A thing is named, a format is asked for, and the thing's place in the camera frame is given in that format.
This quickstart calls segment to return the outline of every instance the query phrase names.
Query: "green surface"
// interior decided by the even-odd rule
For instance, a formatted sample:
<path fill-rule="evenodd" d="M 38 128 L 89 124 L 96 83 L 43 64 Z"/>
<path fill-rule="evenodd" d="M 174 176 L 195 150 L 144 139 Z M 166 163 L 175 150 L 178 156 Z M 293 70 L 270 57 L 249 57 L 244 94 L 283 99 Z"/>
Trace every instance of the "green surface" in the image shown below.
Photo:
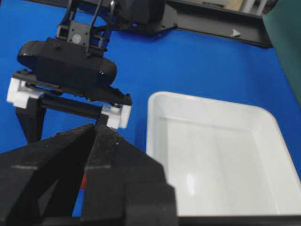
<path fill-rule="evenodd" d="M 263 20 L 301 107 L 301 0 L 279 0 Z"/>

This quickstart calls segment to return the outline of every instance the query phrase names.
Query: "black object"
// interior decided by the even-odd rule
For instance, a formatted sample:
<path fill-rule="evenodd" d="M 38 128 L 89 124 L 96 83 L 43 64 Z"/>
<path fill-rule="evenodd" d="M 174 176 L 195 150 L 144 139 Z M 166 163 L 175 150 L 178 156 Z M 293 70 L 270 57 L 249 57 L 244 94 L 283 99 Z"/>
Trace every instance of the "black object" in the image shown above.
<path fill-rule="evenodd" d="M 16 115 L 28 143 L 41 140 L 45 112 L 39 99 L 29 98 L 26 109 L 16 107 Z"/>
<path fill-rule="evenodd" d="M 105 125 L 108 121 L 108 116 L 101 114 L 102 107 L 96 105 L 47 94 L 39 99 L 29 98 L 26 109 L 16 108 L 16 115 L 28 143 L 41 140 L 47 108 L 96 119 L 98 124 Z"/>
<path fill-rule="evenodd" d="M 167 3 L 177 10 L 178 29 L 231 38 L 265 48 L 272 47 L 261 16 L 184 0 L 167 0 Z M 241 35 L 232 36 L 233 29 Z"/>
<path fill-rule="evenodd" d="M 56 0 L 31 1 L 61 7 L 67 5 L 67 1 L 62 1 L 59 4 Z M 86 4 L 79 8 L 87 13 L 91 13 L 93 5 L 97 4 L 97 0 L 84 0 L 84 2 Z M 166 0 L 164 8 L 163 2 L 163 0 L 121 0 L 114 30 L 152 35 L 164 30 L 178 28 L 231 38 L 264 48 L 272 47 L 261 16 L 194 4 L 185 0 Z M 157 12 L 154 10 L 153 4 L 157 5 Z M 106 8 L 107 5 L 108 3 L 104 0 L 103 7 Z M 233 35 L 233 29 L 241 35 Z"/>
<path fill-rule="evenodd" d="M 91 24 L 74 21 L 77 9 L 83 2 L 93 6 Z M 115 5 L 115 0 L 69 0 L 56 39 L 30 41 L 20 49 L 18 61 L 32 71 L 17 71 L 12 77 L 25 82 L 27 88 L 44 93 L 39 95 L 39 99 L 27 99 L 26 109 L 16 108 L 28 143 L 41 139 L 46 108 L 96 119 L 98 125 L 107 124 L 108 116 L 101 114 L 101 107 L 58 97 L 63 93 L 90 101 L 103 101 L 120 109 L 122 105 L 132 105 L 129 94 L 124 95 L 110 86 L 115 80 L 117 68 L 103 57 L 116 19 Z M 107 25 L 94 27 L 103 7 L 109 10 L 105 15 Z M 148 15 L 148 19 L 153 20 L 153 15 Z M 18 92 L 28 98 L 28 93 Z"/>
<path fill-rule="evenodd" d="M 84 173 L 82 216 L 72 218 Z M 106 126 L 88 124 L 1 154 L 0 183 L 2 226 L 177 225 L 163 167 Z"/>
<path fill-rule="evenodd" d="M 59 96 L 63 93 L 70 93 L 75 96 L 85 97 L 91 101 L 103 101 L 118 105 L 132 105 L 131 96 L 129 94 L 123 94 L 118 89 L 114 89 L 110 86 L 100 86 L 96 89 L 90 90 L 71 89 L 69 87 L 62 87 L 59 85 L 38 81 L 36 75 L 26 69 L 16 71 L 12 75 L 12 78 L 25 81 L 26 86 L 31 89 L 52 95 Z"/>

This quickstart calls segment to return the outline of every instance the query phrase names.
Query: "blue table surface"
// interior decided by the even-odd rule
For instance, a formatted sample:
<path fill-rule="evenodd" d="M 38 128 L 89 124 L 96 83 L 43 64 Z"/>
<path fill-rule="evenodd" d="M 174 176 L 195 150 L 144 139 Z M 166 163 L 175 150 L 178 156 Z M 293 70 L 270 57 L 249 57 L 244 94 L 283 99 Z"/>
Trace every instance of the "blue table surface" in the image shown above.
<path fill-rule="evenodd" d="M 6 102 L 11 75 L 23 68 L 16 60 L 17 53 L 29 40 L 54 37 L 64 13 L 64 8 L 22 0 L 2 1 L 0 152 L 26 144 L 15 108 Z M 76 17 L 84 23 L 91 19 L 83 13 Z M 130 143 L 145 151 L 147 101 L 157 91 L 256 105 L 275 116 L 301 175 L 301 112 L 273 48 L 176 30 L 151 37 L 113 32 L 105 57 L 118 68 L 113 87 L 130 93 L 133 99 L 128 127 L 119 129 Z M 47 110 L 43 138 L 89 122 L 94 121 Z"/>

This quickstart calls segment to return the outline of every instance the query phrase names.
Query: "white plastic tray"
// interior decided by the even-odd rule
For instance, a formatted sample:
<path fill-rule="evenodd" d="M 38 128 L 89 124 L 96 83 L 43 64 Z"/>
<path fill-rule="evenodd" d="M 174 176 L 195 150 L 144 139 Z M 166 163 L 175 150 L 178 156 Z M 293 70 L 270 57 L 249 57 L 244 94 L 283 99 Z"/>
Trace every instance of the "white plastic tray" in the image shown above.
<path fill-rule="evenodd" d="M 301 214 L 301 185 L 266 110 L 158 92 L 149 99 L 147 154 L 176 188 L 180 216 Z"/>

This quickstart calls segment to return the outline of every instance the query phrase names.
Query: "black metal rod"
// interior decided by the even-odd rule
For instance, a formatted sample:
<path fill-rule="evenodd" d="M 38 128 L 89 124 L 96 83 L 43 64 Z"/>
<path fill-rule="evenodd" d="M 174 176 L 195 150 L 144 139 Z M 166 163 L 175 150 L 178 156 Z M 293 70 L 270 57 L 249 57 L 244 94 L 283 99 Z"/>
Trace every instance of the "black metal rod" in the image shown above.
<path fill-rule="evenodd" d="M 61 97 L 44 95 L 40 98 L 41 107 L 53 110 L 84 116 L 91 119 L 98 119 L 102 107 L 90 105 Z"/>

